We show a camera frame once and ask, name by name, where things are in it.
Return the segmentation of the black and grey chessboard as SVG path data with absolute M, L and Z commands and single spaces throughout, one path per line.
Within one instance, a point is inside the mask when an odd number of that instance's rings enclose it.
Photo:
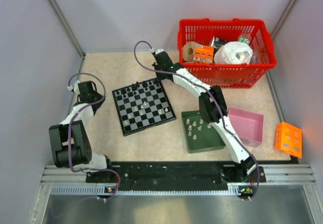
M 112 91 L 124 136 L 176 119 L 164 86 L 157 78 Z

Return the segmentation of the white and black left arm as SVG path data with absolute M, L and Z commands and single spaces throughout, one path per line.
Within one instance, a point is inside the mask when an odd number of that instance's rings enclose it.
M 97 92 L 93 81 L 76 81 L 69 89 L 77 93 L 77 101 L 69 115 L 48 131 L 53 162 L 56 167 L 69 168 L 74 173 L 97 172 L 102 181 L 109 182 L 115 174 L 112 162 L 107 156 L 92 151 L 85 129 L 105 96 Z

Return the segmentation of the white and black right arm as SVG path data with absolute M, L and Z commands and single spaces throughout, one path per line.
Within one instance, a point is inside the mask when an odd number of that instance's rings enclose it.
M 151 49 L 150 52 L 155 59 L 153 67 L 157 75 L 180 85 L 198 99 L 203 121 L 217 131 L 233 162 L 238 164 L 235 169 L 236 177 L 246 182 L 253 177 L 254 171 L 260 174 L 257 160 L 244 146 L 230 121 L 221 88 L 203 83 L 180 63 L 174 64 L 163 49 Z

